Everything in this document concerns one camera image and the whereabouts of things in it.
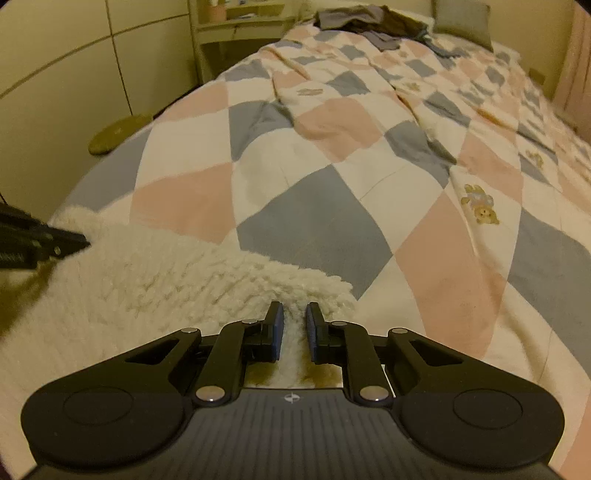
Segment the wall socket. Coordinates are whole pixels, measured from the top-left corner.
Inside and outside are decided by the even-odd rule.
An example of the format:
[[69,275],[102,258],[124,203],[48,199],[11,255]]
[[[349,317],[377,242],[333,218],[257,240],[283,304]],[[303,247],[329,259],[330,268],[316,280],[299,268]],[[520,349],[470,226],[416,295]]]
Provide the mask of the wall socket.
[[536,69],[530,69],[529,77],[540,86],[546,81],[546,75]]

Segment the curtain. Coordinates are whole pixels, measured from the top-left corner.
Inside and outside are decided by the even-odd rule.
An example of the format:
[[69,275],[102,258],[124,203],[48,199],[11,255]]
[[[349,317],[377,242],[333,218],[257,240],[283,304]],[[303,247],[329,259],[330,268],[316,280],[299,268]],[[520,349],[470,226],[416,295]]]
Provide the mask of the curtain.
[[577,133],[591,142],[591,15],[574,5],[573,31],[554,105],[577,122]]

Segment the gray pillow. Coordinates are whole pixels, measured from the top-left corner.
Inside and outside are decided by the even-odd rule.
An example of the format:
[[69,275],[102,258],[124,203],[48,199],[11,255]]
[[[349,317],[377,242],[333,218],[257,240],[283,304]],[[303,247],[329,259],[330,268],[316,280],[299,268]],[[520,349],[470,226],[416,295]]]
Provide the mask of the gray pillow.
[[479,0],[432,0],[434,33],[447,33],[493,51],[488,31],[489,5]]

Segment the white fleece blanket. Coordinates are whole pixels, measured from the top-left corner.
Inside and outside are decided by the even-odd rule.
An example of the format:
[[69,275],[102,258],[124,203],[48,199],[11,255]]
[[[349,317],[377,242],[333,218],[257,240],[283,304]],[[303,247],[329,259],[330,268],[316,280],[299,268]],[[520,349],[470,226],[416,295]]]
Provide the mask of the white fleece blanket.
[[0,455],[14,478],[34,466],[20,411],[44,384],[186,326],[202,334],[285,307],[281,359],[251,368],[249,385],[330,386],[335,367],[310,362],[303,314],[352,320],[355,299],[339,277],[225,249],[169,231],[106,223],[70,208],[54,222],[92,246],[34,273],[0,277]]

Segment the bedspread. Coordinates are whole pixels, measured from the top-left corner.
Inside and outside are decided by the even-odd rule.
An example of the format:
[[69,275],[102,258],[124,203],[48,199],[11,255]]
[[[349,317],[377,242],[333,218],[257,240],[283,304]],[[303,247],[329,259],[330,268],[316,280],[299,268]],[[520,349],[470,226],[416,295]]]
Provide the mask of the bedspread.
[[554,394],[551,466],[582,480],[591,148],[508,56],[455,52],[300,25],[170,107],[67,203],[342,277],[370,333],[407,327]]

